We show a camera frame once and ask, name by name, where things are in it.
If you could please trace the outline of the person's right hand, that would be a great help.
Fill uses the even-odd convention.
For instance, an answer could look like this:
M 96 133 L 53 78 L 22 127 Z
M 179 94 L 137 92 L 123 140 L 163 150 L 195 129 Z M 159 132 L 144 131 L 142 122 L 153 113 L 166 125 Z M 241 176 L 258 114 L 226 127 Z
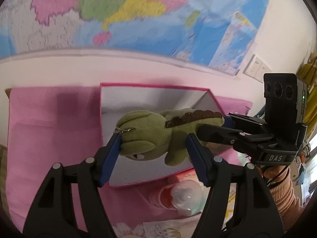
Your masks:
M 278 165 L 273 167 L 256 166 L 267 186 L 272 186 L 282 182 L 288 175 L 289 166 Z

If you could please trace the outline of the pink sleeved right forearm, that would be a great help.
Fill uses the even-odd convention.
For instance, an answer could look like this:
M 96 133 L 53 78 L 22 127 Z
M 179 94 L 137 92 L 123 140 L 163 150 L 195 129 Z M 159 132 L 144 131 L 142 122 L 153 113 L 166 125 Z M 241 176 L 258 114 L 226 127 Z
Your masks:
M 305 209 L 305 206 L 301 206 L 300 199 L 294 194 L 290 174 L 288 173 L 278 184 L 274 184 L 273 188 L 270 188 L 270 193 L 281 216 L 284 231 L 288 231 Z

